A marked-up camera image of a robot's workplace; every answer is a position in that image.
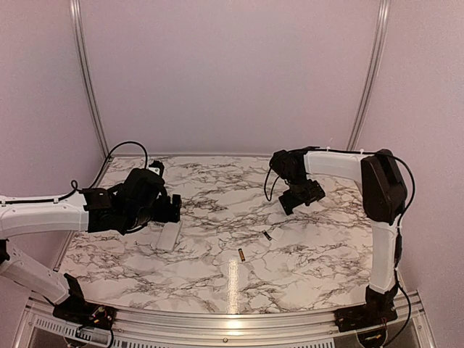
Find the white remote control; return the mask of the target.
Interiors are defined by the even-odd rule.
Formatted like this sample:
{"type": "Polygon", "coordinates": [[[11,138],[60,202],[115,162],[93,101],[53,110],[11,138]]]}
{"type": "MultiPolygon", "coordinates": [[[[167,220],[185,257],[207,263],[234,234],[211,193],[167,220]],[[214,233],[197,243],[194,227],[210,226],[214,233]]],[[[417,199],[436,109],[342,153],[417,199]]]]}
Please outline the white remote control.
{"type": "Polygon", "coordinates": [[[164,224],[161,234],[157,240],[156,249],[165,252],[173,251],[181,232],[181,226],[181,220],[177,223],[169,222],[164,224]]]}

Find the white battery compartment cover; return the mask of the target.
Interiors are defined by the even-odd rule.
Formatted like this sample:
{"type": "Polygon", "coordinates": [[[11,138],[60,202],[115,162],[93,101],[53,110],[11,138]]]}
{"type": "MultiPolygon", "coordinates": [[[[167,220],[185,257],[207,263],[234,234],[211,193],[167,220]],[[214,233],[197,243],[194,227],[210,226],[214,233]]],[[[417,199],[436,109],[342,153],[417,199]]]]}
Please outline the white battery compartment cover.
{"type": "Polygon", "coordinates": [[[281,228],[275,228],[270,236],[274,241],[280,241],[283,238],[284,231],[281,228]]]}

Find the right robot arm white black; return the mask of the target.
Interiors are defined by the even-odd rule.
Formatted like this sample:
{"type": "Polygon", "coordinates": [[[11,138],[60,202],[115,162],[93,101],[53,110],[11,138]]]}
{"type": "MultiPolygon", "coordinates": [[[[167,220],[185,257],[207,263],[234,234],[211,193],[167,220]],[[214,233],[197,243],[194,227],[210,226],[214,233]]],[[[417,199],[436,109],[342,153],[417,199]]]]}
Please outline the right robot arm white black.
{"type": "Polygon", "coordinates": [[[362,207],[372,228],[373,264],[364,304],[335,312],[340,331],[397,319],[394,298],[399,290],[400,228],[407,208],[407,187],[397,163],[388,149],[348,152],[314,146],[280,150],[269,162],[269,168],[288,185],[278,198],[287,215],[301,204],[308,206],[325,197],[325,191],[310,179],[311,175],[346,178],[360,185],[362,207]]]}

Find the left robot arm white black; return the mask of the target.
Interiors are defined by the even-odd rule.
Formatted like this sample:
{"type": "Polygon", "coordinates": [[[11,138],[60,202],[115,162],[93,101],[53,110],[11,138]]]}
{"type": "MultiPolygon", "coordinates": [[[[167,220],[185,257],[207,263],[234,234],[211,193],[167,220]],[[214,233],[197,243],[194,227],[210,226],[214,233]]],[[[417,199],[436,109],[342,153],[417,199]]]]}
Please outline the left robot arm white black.
{"type": "Polygon", "coordinates": [[[178,227],[181,197],[168,196],[163,188],[139,195],[120,196],[115,190],[83,190],[65,199],[1,203],[1,276],[43,296],[53,305],[53,315],[74,323],[109,328],[114,308],[86,301],[78,280],[58,273],[26,255],[11,238],[50,231],[140,231],[150,222],[178,227]]]}

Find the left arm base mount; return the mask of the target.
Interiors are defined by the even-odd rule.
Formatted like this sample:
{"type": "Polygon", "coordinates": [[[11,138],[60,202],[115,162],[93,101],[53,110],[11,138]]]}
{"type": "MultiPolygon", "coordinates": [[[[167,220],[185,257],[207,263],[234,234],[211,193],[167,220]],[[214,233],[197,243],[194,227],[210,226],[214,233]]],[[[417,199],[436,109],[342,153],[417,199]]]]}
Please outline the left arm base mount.
{"type": "Polygon", "coordinates": [[[116,309],[92,302],[70,302],[54,306],[53,316],[82,327],[109,330],[115,319],[116,309]]]}

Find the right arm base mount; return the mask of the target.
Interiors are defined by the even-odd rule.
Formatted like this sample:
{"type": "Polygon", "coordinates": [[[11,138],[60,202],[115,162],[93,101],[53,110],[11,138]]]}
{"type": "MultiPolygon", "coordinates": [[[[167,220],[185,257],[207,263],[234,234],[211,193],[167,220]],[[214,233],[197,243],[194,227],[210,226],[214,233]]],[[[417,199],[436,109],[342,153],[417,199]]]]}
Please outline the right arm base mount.
{"type": "Polygon", "coordinates": [[[344,307],[334,312],[335,324],[342,332],[356,331],[372,326],[382,326],[398,318],[393,307],[379,311],[372,309],[366,304],[344,307]]]}

